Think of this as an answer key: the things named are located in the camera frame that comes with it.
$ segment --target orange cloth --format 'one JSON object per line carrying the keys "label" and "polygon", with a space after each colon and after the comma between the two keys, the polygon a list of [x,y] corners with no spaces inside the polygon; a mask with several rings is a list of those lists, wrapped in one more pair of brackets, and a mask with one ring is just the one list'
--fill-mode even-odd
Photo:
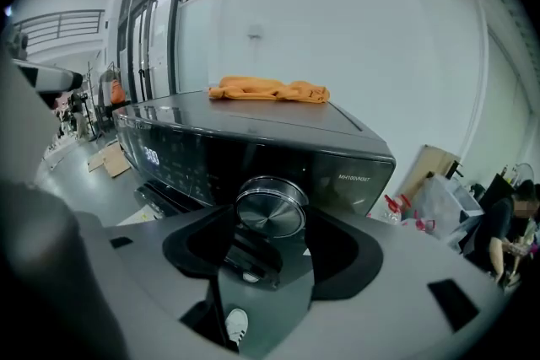
{"label": "orange cloth", "polygon": [[330,92],[326,87],[314,86],[307,81],[283,84],[278,80],[255,77],[223,77],[219,87],[211,87],[210,98],[228,99],[287,99],[300,102],[327,102]]}

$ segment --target railing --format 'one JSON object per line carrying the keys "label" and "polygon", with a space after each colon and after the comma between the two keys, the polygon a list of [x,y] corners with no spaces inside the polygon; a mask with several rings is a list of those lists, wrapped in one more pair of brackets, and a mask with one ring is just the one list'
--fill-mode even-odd
{"label": "railing", "polygon": [[80,9],[45,13],[19,21],[14,27],[28,35],[30,47],[49,40],[99,33],[101,15],[104,12],[104,9]]}

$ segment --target knob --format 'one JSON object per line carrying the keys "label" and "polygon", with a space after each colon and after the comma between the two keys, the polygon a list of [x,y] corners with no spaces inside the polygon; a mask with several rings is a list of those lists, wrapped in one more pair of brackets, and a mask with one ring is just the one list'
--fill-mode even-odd
{"label": "knob", "polygon": [[305,224],[305,193],[294,183],[275,177],[248,180],[236,199],[236,213],[249,229],[270,238],[298,233]]}

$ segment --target glass door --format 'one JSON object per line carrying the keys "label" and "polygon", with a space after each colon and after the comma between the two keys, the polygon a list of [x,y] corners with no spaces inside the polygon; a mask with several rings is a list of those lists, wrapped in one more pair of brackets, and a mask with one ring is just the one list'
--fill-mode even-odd
{"label": "glass door", "polygon": [[176,7],[176,90],[203,90],[208,86],[212,0],[180,0]]}
{"label": "glass door", "polygon": [[150,76],[149,76],[149,70],[148,70],[149,36],[148,36],[148,31],[147,31],[148,20],[146,18],[147,9],[148,9],[148,5],[143,10],[143,15],[141,16],[141,50],[139,54],[139,58],[141,62],[140,75],[142,78],[142,86],[143,86],[143,93],[144,93],[145,100],[152,99],[152,89],[150,85]]}
{"label": "glass door", "polygon": [[135,92],[137,95],[137,101],[142,102],[146,100],[145,86],[143,79],[143,69],[141,63],[141,14],[139,14],[133,21],[133,82],[135,83]]}
{"label": "glass door", "polygon": [[167,35],[169,34],[171,1],[152,1],[148,40],[148,69],[154,98],[161,98],[170,94]]}

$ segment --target white sneaker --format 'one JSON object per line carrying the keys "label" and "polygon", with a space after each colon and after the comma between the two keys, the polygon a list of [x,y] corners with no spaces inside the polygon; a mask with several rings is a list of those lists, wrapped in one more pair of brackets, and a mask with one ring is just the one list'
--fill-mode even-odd
{"label": "white sneaker", "polygon": [[247,332],[247,314],[242,309],[233,309],[225,320],[225,328],[229,334],[229,339],[236,345],[240,345],[240,341]]}

